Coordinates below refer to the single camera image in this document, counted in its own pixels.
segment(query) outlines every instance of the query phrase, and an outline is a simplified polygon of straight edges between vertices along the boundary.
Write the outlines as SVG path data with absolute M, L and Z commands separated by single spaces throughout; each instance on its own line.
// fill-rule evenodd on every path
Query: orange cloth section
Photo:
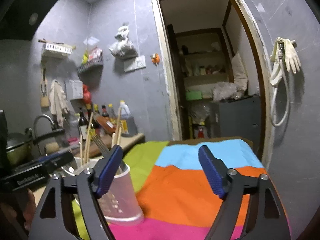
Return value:
M 238 168 L 242 175 L 258 177 L 263 168 Z M 148 218 L 194 227 L 211 227 L 222 200 L 213 194 L 201 170 L 154 166 L 137 200 Z M 242 199 L 236 226 L 244 224 L 249 196 Z

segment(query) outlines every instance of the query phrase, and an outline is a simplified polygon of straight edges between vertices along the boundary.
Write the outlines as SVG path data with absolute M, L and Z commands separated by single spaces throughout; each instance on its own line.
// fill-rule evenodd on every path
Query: range hood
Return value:
M 15 0 L 0 22 L 0 40 L 27 40 L 58 0 Z

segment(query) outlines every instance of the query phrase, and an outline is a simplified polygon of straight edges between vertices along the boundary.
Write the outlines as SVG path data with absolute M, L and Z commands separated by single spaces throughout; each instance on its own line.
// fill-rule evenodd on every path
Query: rubber glove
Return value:
M 278 41 L 283 41 L 282 38 L 277 38 L 275 41 L 275 45 L 273 46 L 272 54 L 270 56 L 270 61 L 274 62 L 272 73 L 270 76 L 270 83 L 272 86 L 276 86 L 282 79 L 283 73 L 280 67 L 279 62 L 279 43 Z
M 296 73 L 297 70 L 300 71 L 301 62 L 291 41 L 289 39 L 284 39 L 283 43 L 284 43 L 285 65 L 287 66 L 287 71 L 290 72 L 290 68 L 292 68 L 293 73 Z

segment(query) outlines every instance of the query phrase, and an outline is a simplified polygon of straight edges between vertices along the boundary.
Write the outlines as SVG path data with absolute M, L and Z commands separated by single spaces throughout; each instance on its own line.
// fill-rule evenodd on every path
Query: fork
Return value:
M 91 138 L 94 141 L 94 143 L 97 145 L 99 150 L 101 151 L 102 156 L 104 158 L 109 159 L 111 157 L 111 153 L 110 153 L 109 149 L 107 148 L 107 146 L 103 143 L 101 138 L 98 135 L 93 135 L 93 136 L 91 136 Z M 117 174 L 121 174 L 125 169 L 126 169 L 126 165 L 125 165 L 124 161 L 121 161 L 119 169 L 117 171 Z

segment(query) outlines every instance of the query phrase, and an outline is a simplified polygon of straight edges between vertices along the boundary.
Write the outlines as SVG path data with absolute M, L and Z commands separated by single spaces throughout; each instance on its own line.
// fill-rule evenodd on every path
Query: white hose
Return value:
M 271 122 L 272 122 L 272 125 L 274 127 L 278 127 L 280 125 L 283 124 L 284 120 L 287 118 L 288 114 L 289 114 L 289 106 L 290 106 L 290 100 L 289 100 L 289 85 L 288 85 L 288 81 L 287 81 L 287 77 L 285 75 L 285 72 L 284 72 L 284 68 L 283 68 L 283 62 L 282 62 L 282 59 L 279 60 L 280 61 L 280 67 L 281 67 L 281 71 L 283 73 L 283 80 L 284 80 L 284 86 L 285 86 L 285 92 L 286 92 L 286 95 L 287 95 L 287 104 L 285 106 L 285 111 L 284 111 L 284 115 L 281 119 L 281 121 L 279 123 L 275 123 L 276 120 L 276 116 L 275 118 L 273 119 L 273 112 L 274 112 L 274 109 L 275 109 L 275 104 L 276 104 L 276 97 L 277 97 L 277 92 L 278 92 L 278 85 L 276 85 L 275 87 L 275 91 L 273 93 L 273 98 L 272 98 L 272 101 L 271 101 L 271 110 L 270 110 L 270 117 L 271 117 Z

